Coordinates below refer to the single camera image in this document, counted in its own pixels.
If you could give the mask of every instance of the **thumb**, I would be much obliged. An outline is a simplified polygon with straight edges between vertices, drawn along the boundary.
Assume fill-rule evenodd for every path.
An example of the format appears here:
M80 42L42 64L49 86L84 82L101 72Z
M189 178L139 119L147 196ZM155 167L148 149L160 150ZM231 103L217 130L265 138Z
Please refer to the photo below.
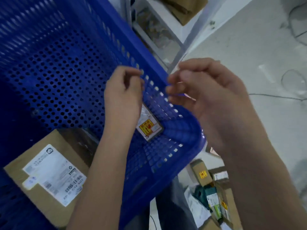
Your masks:
M207 98L218 95L223 90L223 87L206 72L183 70L179 77L182 82L187 84L190 92L202 94Z
M142 96L142 83L139 76L131 76L128 92L134 93L137 96Z

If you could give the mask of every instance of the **left hand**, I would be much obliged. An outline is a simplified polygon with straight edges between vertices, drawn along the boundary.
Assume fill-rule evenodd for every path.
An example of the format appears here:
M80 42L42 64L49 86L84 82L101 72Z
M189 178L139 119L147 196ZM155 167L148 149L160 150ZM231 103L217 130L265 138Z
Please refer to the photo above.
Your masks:
M118 137L132 137L142 109L142 72L132 67L118 66L104 91L105 130Z

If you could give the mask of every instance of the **gray pants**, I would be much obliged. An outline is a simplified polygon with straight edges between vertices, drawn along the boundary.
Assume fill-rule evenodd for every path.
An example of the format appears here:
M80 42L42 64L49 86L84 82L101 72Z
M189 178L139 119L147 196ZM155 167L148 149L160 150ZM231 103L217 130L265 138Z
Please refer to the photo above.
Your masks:
M156 203L162 230L197 230L178 177L156 196ZM125 230L148 230L149 212L148 207L142 214L135 216Z

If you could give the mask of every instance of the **blue plastic basket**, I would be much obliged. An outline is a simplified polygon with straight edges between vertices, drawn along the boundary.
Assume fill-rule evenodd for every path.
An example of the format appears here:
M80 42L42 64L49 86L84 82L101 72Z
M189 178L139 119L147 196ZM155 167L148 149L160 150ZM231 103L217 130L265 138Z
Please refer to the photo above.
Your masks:
M149 143L133 136L123 228L203 148L199 123L168 102L167 73L107 0L0 0L2 166L56 128L90 127L101 137L105 84L120 64L144 70L143 101L164 127ZM0 229L29 227L52 226L1 171Z

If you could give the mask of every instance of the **yellow sticker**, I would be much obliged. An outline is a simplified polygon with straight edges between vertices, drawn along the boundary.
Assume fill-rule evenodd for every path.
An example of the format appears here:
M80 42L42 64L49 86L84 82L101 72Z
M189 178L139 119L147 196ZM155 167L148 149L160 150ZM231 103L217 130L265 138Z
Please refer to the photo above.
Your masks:
M208 175L207 175L207 172L204 170L204 171L201 171L201 172L199 173L199 176L200 176L201 178L205 178L205 177L208 176Z
M151 130L153 126L154 126L153 122L150 119L148 119L144 123L142 123L139 126L139 128L142 130L142 132L144 132L146 137L148 137L150 134L153 133L153 131Z
M225 208L226 210L228 210L227 204L225 202L221 202L221 205L223 206L223 208Z

